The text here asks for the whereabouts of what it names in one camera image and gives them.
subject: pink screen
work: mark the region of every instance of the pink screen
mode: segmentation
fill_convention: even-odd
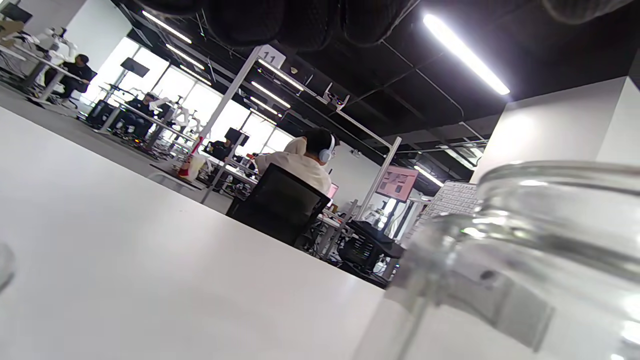
[[[376,193],[406,202],[416,178],[418,178],[418,170],[389,167]]]
[[[335,196],[335,193],[338,192],[338,189],[340,187],[337,186],[336,184],[331,184],[331,188],[329,189],[329,194],[327,194],[327,196],[329,196],[331,199],[333,199],[333,197]]]

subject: black ceiling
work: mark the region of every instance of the black ceiling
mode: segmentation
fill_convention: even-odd
[[[134,1],[113,1],[140,13]],[[497,94],[449,53],[423,25],[427,13],[439,16],[464,39],[511,93]],[[358,47],[336,34],[319,51],[305,53],[280,44],[272,46],[287,56],[281,69],[314,92],[322,94],[333,83],[332,92],[340,97],[350,95],[344,113],[378,136],[426,129],[438,141],[455,142],[459,139],[445,139],[438,128],[499,114],[509,101],[626,76],[638,50],[639,19],[640,1],[579,25],[554,20],[536,0],[421,1],[378,45]],[[134,19],[134,26],[148,35],[152,50],[178,61],[164,48],[165,40],[171,37],[158,36],[146,28],[155,27],[138,20]],[[191,49],[217,64],[213,69],[216,79],[232,81],[251,51],[230,49],[210,36],[202,14],[165,21],[193,40]],[[381,163],[381,153],[386,150],[365,144],[371,139],[366,132],[306,92],[298,96],[286,83],[265,79],[269,72],[258,72],[257,68],[248,74],[247,81],[259,81],[292,105],[295,114],[287,114],[284,129],[296,135],[309,122],[327,127],[343,142]],[[214,87],[226,90],[220,81]],[[242,89],[269,100],[246,84]],[[415,147],[405,144],[402,149]],[[450,179],[451,170],[456,169],[455,173],[462,174],[458,177],[470,177],[470,171],[452,157],[440,153],[437,158],[426,159],[439,163],[433,167],[436,176]]]

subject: gray floor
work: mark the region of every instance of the gray floor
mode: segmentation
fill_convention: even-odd
[[[76,119],[33,105],[24,100],[24,96],[4,87],[4,85],[0,86],[0,106],[141,176],[146,177],[154,171],[149,166],[152,161],[144,155],[110,140],[104,135],[94,133],[93,130]],[[36,145],[28,144],[28,139],[25,139],[25,142],[27,146]],[[204,192],[190,192],[188,190],[182,190],[181,194],[197,201],[204,196]],[[213,193],[205,205],[224,213],[231,205],[231,199]]]

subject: chair backrest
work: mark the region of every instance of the chair backrest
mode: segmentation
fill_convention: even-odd
[[[247,199],[235,200],[227,215],[293,246],[329,201],[313,186],[271,164]]]

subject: white wall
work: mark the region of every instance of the white wall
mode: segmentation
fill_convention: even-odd
[[[80,10],[85,0],[22,0],[20,7],[33,15],[24,26],[24,31],[37,35],[46,28],[66,27]]]
[[[597,161],[640,166],[640,91],[627,78]]]
[[[327,172],[332,170],[331,181],[340,187],[333,201],[343,210],[347,210],[346,206],[354,199],[358,199],[358,203],[362,204],[380,171],[378,164],[364,155],[356,158],[349,153],[350,150],[350,146],[342,143],[335,148],[335,157],[326,166]],[[376,199],[376,203],[381,204],[382,196],[376,196],[379,198]]]
[[[67,26],[65,38],[78,46],[78,53],[89,56],[89,66],[97,71],[127,36],[131,24],[110,0],[83,1]]]
[[[471,178],[512,161],[594,161],[625,78],[507,104]]]

